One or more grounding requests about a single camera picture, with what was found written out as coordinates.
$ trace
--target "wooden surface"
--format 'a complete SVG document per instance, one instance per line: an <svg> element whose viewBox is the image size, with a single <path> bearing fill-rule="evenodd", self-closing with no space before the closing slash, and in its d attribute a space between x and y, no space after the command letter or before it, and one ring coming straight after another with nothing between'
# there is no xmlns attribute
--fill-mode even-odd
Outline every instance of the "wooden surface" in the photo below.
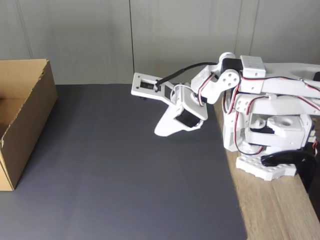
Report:
<svg viewBox="0 0 320 240"><path fill-rule="evenodd" d="M222 130L220 102L214 109ZM248 239L320 239L320 223L299 175L264 181L236 168L238 152L226 155Z"/></svg>

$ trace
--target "white wall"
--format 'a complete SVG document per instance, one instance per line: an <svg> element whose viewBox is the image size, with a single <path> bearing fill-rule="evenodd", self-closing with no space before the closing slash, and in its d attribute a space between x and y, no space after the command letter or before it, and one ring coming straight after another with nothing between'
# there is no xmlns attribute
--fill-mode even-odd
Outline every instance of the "white wall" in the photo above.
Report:
<svg viewBox="0 0 320 240"><path fill-rule="evenodd" d="M26 31L29 57L49 58L56 84L132 81L133 55L128 0L12 2L16 2L21 11L20 24ZM5 36L8 30L1 25L0 28L1 37ZM14 51L11 55L11 52L6 53L0 52L0 58L27 57Z"/></svg>
<svg viewBox="0 0 320 240"><path fill-rule="evenodd" d="M319 9L319 0L1 0L0 58L49 58L57 84L131 83L134 67L164 77L225 51L320 64Z"/></svg>

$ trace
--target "robotic arm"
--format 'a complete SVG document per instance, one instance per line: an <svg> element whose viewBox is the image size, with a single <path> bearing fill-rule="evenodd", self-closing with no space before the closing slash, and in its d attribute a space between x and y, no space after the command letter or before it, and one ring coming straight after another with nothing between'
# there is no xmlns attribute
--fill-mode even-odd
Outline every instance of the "robotic arm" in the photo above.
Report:
<svg viewBox="0 0 320 240"><path fill-rule="evenodd" d="M131 94L168 104L156 135L201 128L208 118L206 104L216 103L222 95L223 145L241 153L237 168L270 181L296 173L293 161L284 160L288 156L292 160L291 155L297 156L308 143L316 151L310 115L320 115L319 65L263 63L260 57L238 59L226 52L219 63L208 63L191 84L169 82L183 72L163 79L134 74Z"/></svg>

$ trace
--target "open cardboard box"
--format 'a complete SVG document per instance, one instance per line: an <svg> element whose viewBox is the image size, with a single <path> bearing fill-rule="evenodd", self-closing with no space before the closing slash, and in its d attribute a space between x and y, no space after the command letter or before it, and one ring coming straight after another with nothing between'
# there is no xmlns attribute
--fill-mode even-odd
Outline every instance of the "open cardboard box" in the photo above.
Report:
<svg viewBox="0 0 320 240"><path fill-rule="evenodd" d="M47 59L0 60L0 191L13 191L57 99Z"/></svg>

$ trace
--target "gray table surface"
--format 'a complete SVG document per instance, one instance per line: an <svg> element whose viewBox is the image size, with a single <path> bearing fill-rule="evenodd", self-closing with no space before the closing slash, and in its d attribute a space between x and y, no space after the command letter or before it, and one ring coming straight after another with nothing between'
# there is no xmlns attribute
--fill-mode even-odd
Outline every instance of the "gray table surface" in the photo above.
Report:
<svg viewBox="0 0 320 240"><path fill-rule="evenodd" d="M213 107L193 132L159 137L166 110L130 85L59 85L13 192L0 239L245 239Z"/></svg>

